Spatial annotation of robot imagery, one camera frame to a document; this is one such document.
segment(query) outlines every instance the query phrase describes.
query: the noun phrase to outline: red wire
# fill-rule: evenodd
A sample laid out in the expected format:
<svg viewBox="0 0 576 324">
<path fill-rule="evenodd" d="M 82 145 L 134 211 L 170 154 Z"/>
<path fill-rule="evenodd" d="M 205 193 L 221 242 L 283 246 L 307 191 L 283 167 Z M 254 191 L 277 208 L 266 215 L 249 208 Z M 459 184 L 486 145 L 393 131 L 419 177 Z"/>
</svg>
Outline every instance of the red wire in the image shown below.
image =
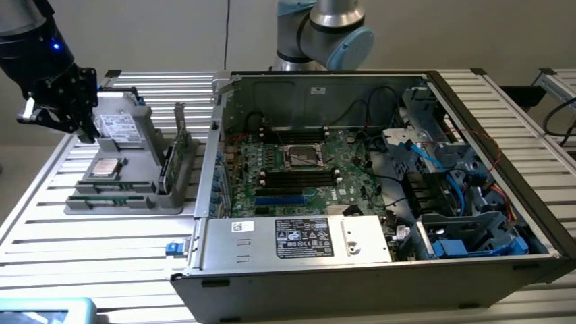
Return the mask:
<svg viewBox="0 0 576 324">
<path fill-rule="evenodd" d="M 501 149 L 501 145 L 498 144 L 497 140 L 493 137 L 490 137 L 490 135 L 487 133 L 481 133 L 481 132 L 477 132 L 475 130 L 451 130 L 450 132 L 446 132 L 445 135 L 458 133 L 458 132 L 469 132 L 471 134 L 477 134 L 479 136 L 483 136 L 486 139 L 491 140 L 495 143 L 497 148 L 498 148 L 498 156 L 497 156 L 495 162 L 493 163 L 493 167 L 489 170 L 489 172 L 491 172 L 497 168 L 497 165 L 501 163 L 501 160 L 503 158 L 503 150 Z"/>
<path fill-rule="evenodd" d="M 237 151 L 238 151 L 238 145 L 241 143 L 241 141 L 249 137 L 249 133 L 243 133 L 235 137 L 231 138 L 231 141 L 234 142 L 234 151 L 233 151 L 233 161 L 234 164 L 237 165 Z"/>
<path fill-rule="evenodd" d="M 506 210 L 507 210 L 507 212 L 509 212 L 509 222 L 511 222 L 511 221 L 513 221 L 513 207 L 511 207 L 511 201 L 509 200 L 509 197 L 507 197 L 505 191 L 502 191 L 497 186 L 493 186 L 491 189 L 493 189 L 495 192 L 498 192 L 498 193 L 501 194 L 501 196 L 503 197 L 503 199 L 505 199 L 505 202 L 506 202 Z"/>
</svg>

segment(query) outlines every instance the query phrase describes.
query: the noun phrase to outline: metal slats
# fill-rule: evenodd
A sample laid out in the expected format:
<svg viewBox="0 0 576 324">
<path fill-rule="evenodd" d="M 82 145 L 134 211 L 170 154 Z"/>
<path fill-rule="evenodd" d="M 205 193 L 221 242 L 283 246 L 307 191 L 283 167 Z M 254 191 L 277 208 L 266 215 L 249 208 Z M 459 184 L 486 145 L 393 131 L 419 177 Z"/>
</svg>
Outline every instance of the metal slats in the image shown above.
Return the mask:
<svg viewBox="0 0 576 324">
<path fill-rule="evenodd" d="M 576 70 L 575 69 L 554 69 L 554 73 L 549 74 L 549 70 L 542 70 L 539 77 L 534 83 L 535 86 L 541 86 L 558 100 L 559 102 L 567 102 L 570 99 L 576 97 Z M 576 111 L 576 104 L 571 104 L 570 107 Z M 561 143 L 565 141 L 563 137 L 550 136 L 554 141 Z M 569 152 L 576 151 L 576 138 L 569 138 L 565 144 L 565 149 Z"/>
<path fill-rule="evenodd" d="M 455 80 L 453 72 L 442 72 L 443 77 Z M 519 118 L 523 113 L 514 109 L 510 101 L 503 98 L 495 87 L 483 76 L 473 72 L 466 80 L 471 79 L 485 83 L 486 91 L 470 93 L 463 86 L 454 86 L 455 93 L 471 110 L 474 116 L 485 127 L 489 135 L 497 140 L 505 155 L 523 174 L 537 194 L 551 208 L 557 217 L 570 231 L 576 223 L 573 213 L 576 211 L 576 177 L 574 170 L 567 167 L 563 159 L 547 149 L 538 132 L 527 127 L 527 122 Z"/>
<path fill-rule="evenodd" d="M 113 80 L 114 86 L 137 86 L 153 108 L 154 126 L 165 133 L 177 132 L 174 104 L 186 104 L 185 117 L 193 138 L 209 136 L 213 116 L 213 76 L 207 73 L 133 73 L 125 72 Z"/>
<path fill-rule="evenodd" d="M 154 110 L 155 127 L 171 133 L 174 105 L 185 101 L 194 138 L 206 137 L 213 115 L 213 74 L 127 74 L 118 86 L 138 86 Z M 169 242 L 193 232 L 193 213 L 205 146 L 198 150 L 182 215 L 67 215 L 65 201 L 99 146 L 67 137 L 54 169 L 0 245 L 0 296 L 90 296 L 110 323 L 194 321 L 171 284 Z"/>
<path fill-rule="evenodd" d="M 567 168 L 542 141 L 526 130 L 523 121 L 486 81 L 469 70 L 442 74 L 466 99 L 465 103 L 485 128 L 498 139 L 505 154 L 529 183 L 551 200 L 551 211 L 576 235 L 575 206 L 559 205 L 566 202 L 563 200 L 567 200 L 569 195 L 559 194 L 559 188 L 570 193 L 576 190 L 576 181 Z M 173 99 L 199 99 L 187 104 L 187 122 L 191 127 L 207 127 L 213 106 L 210 100 L 203 98 L 209 93 L 191 91 L 209 89 L 211 80 L 210 73 L 123 73 L 115 85 L 137 86 L 147 99 L 162 99 L 147 101 L 154 109 L 157 127 L 170 132 L 174 127 Z M 194 136 L 203 136 L 203 128 L 191 128 L 191 131 Z M 193 314 L 166 281 L 166 269 L 183 268 L 186 260 L 167 260 L 165 257 L 167 242 L 190 235 L 191 213 L 181 216 L 91 217 L 63 212 L 63 199 L 87 170 L 97 151 L 98 146 L 71 140 L 58 155 L 54 169 L 42 177 L 38 192 L 18 214 L 14 228 L 0 245 L 0 263 L 5 265 L 0 267 L 0 297 L 87 296 L 99 307 L 99 320 L 103 323 L 195 323 Z M 194 210 L 203 154 L 202 146 L 190 180 L 186 211 Z M 576 275 L 569 275 L 551 285 L 529 286 L 486 310 L 406 313 L 291 323 L 573 323 L 576 319 L 575 309 Z"/>
</svg>

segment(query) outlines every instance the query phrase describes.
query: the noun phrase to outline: white label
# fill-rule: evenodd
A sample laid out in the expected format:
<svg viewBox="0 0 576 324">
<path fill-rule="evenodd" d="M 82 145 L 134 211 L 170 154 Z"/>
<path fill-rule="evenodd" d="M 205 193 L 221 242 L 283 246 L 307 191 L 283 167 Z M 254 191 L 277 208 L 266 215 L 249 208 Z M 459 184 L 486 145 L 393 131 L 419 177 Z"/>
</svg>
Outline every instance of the white label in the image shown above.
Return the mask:
<svg viewBox="0 0 576 324">
<path fill-rule="evenodd" d="M 237 221 L 233 223 L 233 232 L 253 232 L 254 221 Z"/>
<path fill-rule="evenodd" d="M 141 143 L 142 138 L 131 115 L 101 115 L 101 120 L 117 143 Z"/>
<path fill-rule="evenodd" d="M 310 88 L 311 95 L 326 95 L 326 88 L 313 87 Z"/>
<path fill-rule="evenodd" d="M 406 227 L 405 225 L 397 227 L 397 237 L 399 240 L 405 240 L 406 237 L 410 235 L 410 233 L 411 233 L 410 227 Z"/>
</svg>

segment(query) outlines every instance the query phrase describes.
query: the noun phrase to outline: teal object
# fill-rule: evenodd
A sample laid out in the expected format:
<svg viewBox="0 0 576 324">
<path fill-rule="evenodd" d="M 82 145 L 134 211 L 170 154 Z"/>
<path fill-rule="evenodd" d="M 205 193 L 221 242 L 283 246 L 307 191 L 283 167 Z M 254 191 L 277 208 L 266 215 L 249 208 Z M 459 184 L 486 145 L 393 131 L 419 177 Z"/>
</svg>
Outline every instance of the teal object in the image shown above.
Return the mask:
<svg viewBox="0 0 576 324">
<path fill-rule="evenodd" d="M 326 67 L 329 70 L 357 70 L 369 57 L 375 43 L 375 34 L 369 27 L 361 27 L 342 40 Z"/>
<path fill-rule="evenodd" d="M 66 314 L 63 324 L 95 324 L 97 305 L 90 298 L 0 298 L 0 321 L 7 312 Z"/>
<path fill-rule="evenodd" d="M 303 10 L 311 9 L 317 5 L 317 0 L 281 0 L 278 6 L 277 14 L 279 16 L 294 14 L 295 12 L 301 12 Z"/>
</svg>

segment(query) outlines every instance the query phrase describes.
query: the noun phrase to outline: gray wall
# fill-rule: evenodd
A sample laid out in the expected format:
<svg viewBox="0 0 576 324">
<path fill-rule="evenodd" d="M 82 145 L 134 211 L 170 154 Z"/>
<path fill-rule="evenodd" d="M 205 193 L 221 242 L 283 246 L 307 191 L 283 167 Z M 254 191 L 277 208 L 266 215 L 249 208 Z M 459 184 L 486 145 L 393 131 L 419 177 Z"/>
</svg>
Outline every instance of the gray wall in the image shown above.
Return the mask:
<svg viewBox="0 0 576 324">
<path fill-rule="evenodd" d="M 231 0 L 229 68 L 266 69 L 277 1 Z M 543 66 L 576 67 L 574 0 L 362 0 L 377 44 L 365 68 L 483 67 L 526 84 Z M 226 0 L 51 0 L 81 66 L 138 71 L 223 68 Z M 0 144 L 54 144 L 17 124 L 19 89 L 0 75 Z"/>
</svg>

